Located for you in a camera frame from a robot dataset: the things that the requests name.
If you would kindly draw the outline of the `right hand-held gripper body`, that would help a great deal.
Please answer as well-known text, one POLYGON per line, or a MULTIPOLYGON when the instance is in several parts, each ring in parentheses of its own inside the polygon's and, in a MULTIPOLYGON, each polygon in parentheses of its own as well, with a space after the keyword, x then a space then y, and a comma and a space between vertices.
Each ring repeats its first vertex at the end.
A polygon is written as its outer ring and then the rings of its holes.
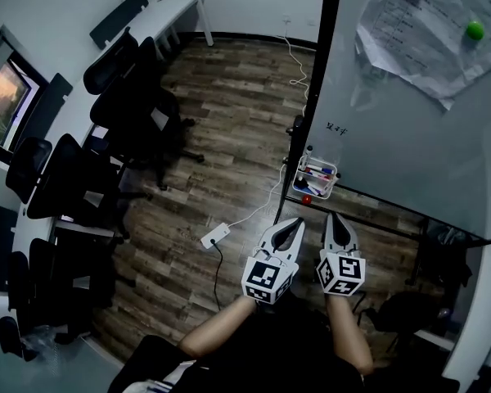
POLYGON ((326 295, 352 296, 366 280, 366 260, 322 249, 316 271, 326 295))

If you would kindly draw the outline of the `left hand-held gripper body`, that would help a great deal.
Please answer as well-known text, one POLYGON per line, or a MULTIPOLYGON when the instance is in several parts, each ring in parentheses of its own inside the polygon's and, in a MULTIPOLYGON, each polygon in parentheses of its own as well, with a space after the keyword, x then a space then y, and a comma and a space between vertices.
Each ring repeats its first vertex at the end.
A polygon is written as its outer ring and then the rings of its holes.
POLYGON ((271 255, 258 247, 245 264, 241 278, 243 295, 274 305, 291 286, 298 270, 296 262, 271 255))

